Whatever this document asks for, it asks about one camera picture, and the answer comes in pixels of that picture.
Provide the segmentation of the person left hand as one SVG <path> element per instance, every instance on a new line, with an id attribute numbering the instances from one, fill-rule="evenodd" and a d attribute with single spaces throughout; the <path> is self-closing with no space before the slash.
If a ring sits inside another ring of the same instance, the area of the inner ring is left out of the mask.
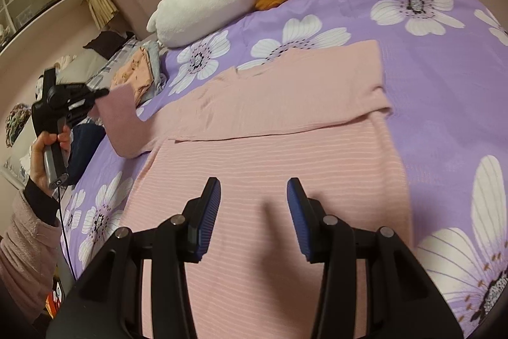
<path id="1" fill-rule="evenodd" d="M 67 161 L 70 154 L 70 128 L 63 126 L 60 134 L 42 132 L 32 143 L 31 161 L 30 161 L 30 179 L 48 196 L 52 196 L 53 191 L 48 187 L 44 163 L 44 150 L 46 146 L 51 146 L 55 142 L 62 149 L 64 160 Z"/>

